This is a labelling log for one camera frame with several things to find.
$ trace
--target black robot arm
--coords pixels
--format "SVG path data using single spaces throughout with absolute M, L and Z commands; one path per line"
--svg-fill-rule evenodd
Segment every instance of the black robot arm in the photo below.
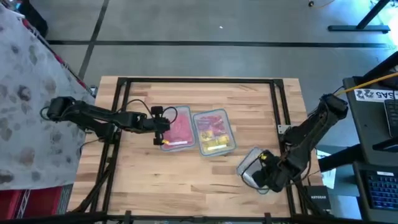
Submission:
M 110 131 L 113 133 L 116 128 L 138 134 L 155 133 L 154 144 L 161 145 L 163 133 L 170 129 L 170 121 L 162 117 L 164 111 L 161 106 L 153 106 L 150 112 L 150 118 L 140 112 L 112 112 L 69 96 L 60 96 L 51 100 L 47 117 L 55 122 L 71 121 L 83 130 L 94 131 L 100 139 L 104 139 Z
M 263 168 L 252 175 L 256 184 L 280 192 L 290 180 L 299 181 L 312 149 L 333 125 L 346 117 L 347 112 L 347 102 L 332 94 L 323 95 L 318 108 L 307 120 L 286 130 L 282 143 L 287 150 L 280 157 L 270 151 L 264 151 L 258 157 Z

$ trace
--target desk leg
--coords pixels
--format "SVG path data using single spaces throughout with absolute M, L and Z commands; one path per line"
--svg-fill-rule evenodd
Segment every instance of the desk leg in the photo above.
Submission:
M 356 26 L 328 26 L 329 31 L 376 31 L 382 32 L 386 34 L 390 31 L 390 28 L 385 25 L 378 26 L 368 26 L 368 24 L 372 21 L 373 18 L 377 16 L 377 14 L 387 5 L 390 0 L 380 0 L 371 11 L 359 22 Z
M 319 168 L 321 172 L 329 171 L 339 166 L 351 164 L 354 161 L 363 160 L 361 145 L 348 147 L 340 152 L 319 159 Z

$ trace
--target container lid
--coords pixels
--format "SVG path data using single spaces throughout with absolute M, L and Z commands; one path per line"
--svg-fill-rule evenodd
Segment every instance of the container lid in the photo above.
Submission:
M 244 179 L 246 184 L 248 184 L 252 187 L 259 188 L 259 186 L 254 181 L 252 175 L 253 175 L 253 173 L 255 173 L 255 171 L 262 169 L 261 162 L 257 159 L 258 156 L 262 152 L 263 152 L 263 149 L 260 149 L 259 147 L 254 147 L 253 149 L 250 150 L 249 154 L 246 155 L 246 157 L 242 160 L 242 162 L 236 168 L 236 173 L 239 176 L 242 176 L 242 178 Z M 257 191 L 260 194 L 266 194 L 266 193 L 268 193 L 269 189 L 268 189 L 268 186 L 263 186 L 263 189 L 261 189 L 261 190 L 257 189 Z
M 235 139 L 224 109 L 193 115 L 200 152 L 204 156 L 219 156 L 236 148 Z
M 175 110 L 167 109 L 163 113 L 163 117 L 170 121 L 170 130 L 163 133 L 163 139 L 168 143 L 161 145 L 163 151 L 179 151 L 196 144 L 195 135 L 193 133 L 193 125 L 191 120 L 191 111 L 189 106 L 176 106 L 178 111 L 175 117 Z

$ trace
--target patterned cloth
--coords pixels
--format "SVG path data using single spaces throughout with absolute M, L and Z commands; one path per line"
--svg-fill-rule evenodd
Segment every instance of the patterned cloth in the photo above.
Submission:
M 39 111 L 56 96 L 94 99 L 0 4 L 0 190 L 42 189 L 75 180 L 85 133 Z

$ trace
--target wooden table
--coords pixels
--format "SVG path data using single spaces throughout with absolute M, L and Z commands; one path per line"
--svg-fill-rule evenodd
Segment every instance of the wooden table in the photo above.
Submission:
M 96 106 L 111 109 L 117 79 L 102 77 Z M 299 80 L 285 78 L 284 85 L 291 122 L 298 125 L 307 117 Z M 278 89 L 277 97 L 283 121 Z M 152 145 L 152 133 L 123 132 L 109 214 L 124 215 L 126 210 L 131 210 L 133 215 L 263 217 L 264 212 L 269 212 L 273 217 L 290 216 L 285 190 L 260 195 L 236 175 L 237 165 L 254 146 L 280 155 L 269 85 L 132 83 L 129 100 L 136 98 L 144 100 L 149 107 L 188 105 L 193 114 L 224 108 L 238 147 L 231 154 L 217 157 L 201 156 L 198 147 L 182 152 L 162 152 Z M 138 102 L 131 103 L 127 110 L 146 113 Z M 86 140 L 93 139 L 95 135 L 88 135 Z M 102 146 L 103 143 L 94 142 L 84 147 L 69 210 L 77 207 L 94 186 Z M 311 172 L 318 170 L 313 151 Z M 310 176 L 310 180 L 312 185 L 322 184 L 319 173 Z M 293 191 L 299 211 L 297 192 Z

